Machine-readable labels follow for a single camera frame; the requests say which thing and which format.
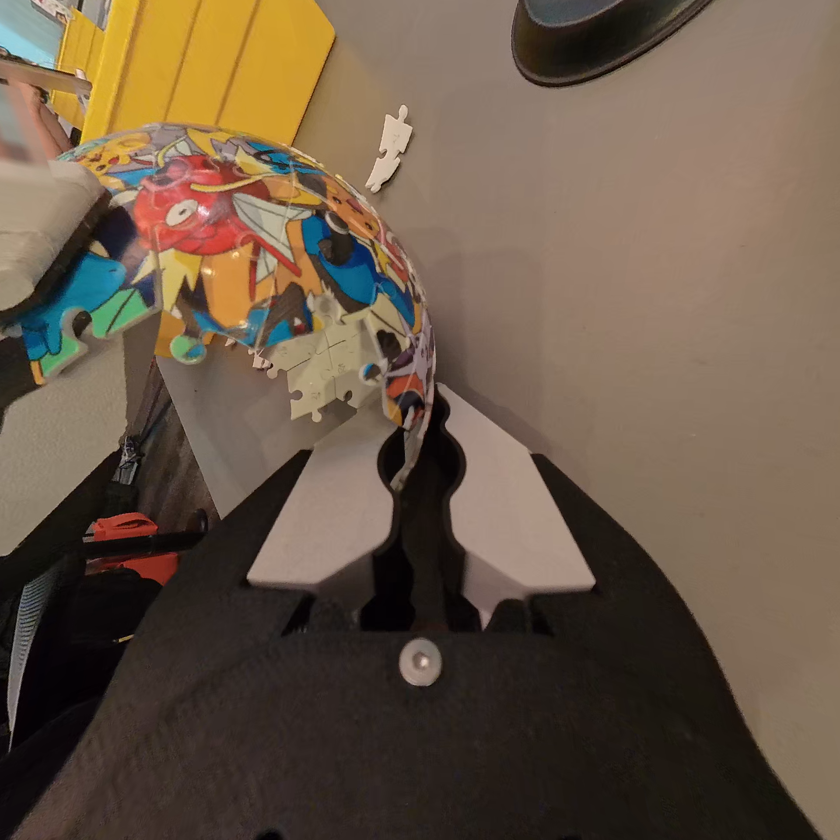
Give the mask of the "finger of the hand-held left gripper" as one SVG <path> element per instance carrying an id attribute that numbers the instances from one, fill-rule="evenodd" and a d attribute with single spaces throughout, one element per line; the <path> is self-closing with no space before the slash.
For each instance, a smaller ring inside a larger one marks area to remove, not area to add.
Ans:
<path id="1" fill-rule="evenodd" d="M 160 321 L 153 315 L 109 339 L 88 339 L 84 355 L 6 410 L 2 555 L 118 448 L 140 410 Z"/>
<path id="2" fill-rule="evenodd" d="M 67 283 L 111 200 L 76 162 L 2 160 L 2 322 L 47 303 Z"/>

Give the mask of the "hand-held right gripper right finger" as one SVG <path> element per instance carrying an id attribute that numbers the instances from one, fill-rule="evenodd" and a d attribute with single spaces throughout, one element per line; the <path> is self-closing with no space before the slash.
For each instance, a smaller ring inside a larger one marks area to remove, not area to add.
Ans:
<path id="1" fill-rule="evenodd" d="M 532 453 L 437 385 L 429 466 L 439 481 L 437 568 L 449 629 L 484 629 L 504 602 L 588 593 L 595 576 Z"/>

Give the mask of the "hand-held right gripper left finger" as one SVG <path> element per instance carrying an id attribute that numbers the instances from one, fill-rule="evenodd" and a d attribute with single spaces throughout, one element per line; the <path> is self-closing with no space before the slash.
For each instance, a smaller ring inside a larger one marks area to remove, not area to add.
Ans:
<path id="1" fill-rule="evenodd" d="M 247 577 L 302 596 L 288 631 L 413 625 L 414 572 L 392 487 L 405 465 L 404 434 L 384 420 L 349 420 L 315 445 Z"/>

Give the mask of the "partly built puzzle ball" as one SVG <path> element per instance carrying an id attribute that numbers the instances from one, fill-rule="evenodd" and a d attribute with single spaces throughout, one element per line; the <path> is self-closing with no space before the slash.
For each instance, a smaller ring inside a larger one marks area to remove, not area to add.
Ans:
<path id="1" fill-rule="evenodd" d="M 48 291 L 2 309 L 2 397 L 46 385 L 105 340 L 163 313 L 171 357 L 200 364 L 218 337 L 283 373 L 293 419 L 375 397 L 402 429 L 400 491 L 434 404 L 436 353 L 425 290 L 372 205 L 286 145 L 153 123 L 63 154 L 98 179 L 92 208 Z"/>

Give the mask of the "joined white puzzle piece pair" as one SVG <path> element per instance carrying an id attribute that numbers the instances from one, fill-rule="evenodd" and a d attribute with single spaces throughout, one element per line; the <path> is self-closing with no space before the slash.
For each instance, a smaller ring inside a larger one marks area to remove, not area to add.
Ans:
<path id="1" fill-rule="evenodd" d="M 385 115 L 379 155 L 365 183 L 370 193 L 378 193 L 393 178 L 412 137 L 413 126 L 408 123 L 408 107 L 403 103 L 396 116 L 390 113 Z"/>

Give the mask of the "black round puzzle stand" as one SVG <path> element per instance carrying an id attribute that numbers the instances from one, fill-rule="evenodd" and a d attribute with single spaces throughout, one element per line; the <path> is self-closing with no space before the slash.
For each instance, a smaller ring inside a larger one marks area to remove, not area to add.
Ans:
<path id="1" fill-rule="evenodd" d="M 519 1 L 511 26 L 512 57 L 532 84 L 577 86 L 644 56 L 709 5 L 709 1 Z"/>

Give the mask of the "red floor tape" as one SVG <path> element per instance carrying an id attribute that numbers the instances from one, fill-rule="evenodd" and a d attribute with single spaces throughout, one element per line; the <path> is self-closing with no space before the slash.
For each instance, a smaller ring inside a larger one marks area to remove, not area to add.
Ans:
<path id="1" fill-rule="evenodd" d="M 94 521 L 88 529 L 85 541 L 109 542 L 157 535 L 157 524 L 143 513 L 126 512 Z M 136 553 L 94 558 L 86 562 L 85 575 L 90 576 L 108 571 L 130 570 L 146 580 L 165 585 L 176 572 L 180 555 L 177 552 Z"/>

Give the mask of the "yellow plastic bin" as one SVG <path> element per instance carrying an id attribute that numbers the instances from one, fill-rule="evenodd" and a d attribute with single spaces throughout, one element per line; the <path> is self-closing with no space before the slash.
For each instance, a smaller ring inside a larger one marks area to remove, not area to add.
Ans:
<path id="1" fill-rule="evenodd" d="M 116 1 L 104 28 L 75 10 L 57 57 L 92 85 L 55 91 L 84 141 L 191 123 L 291 145 L 335 33 L 313 1 Z"/>

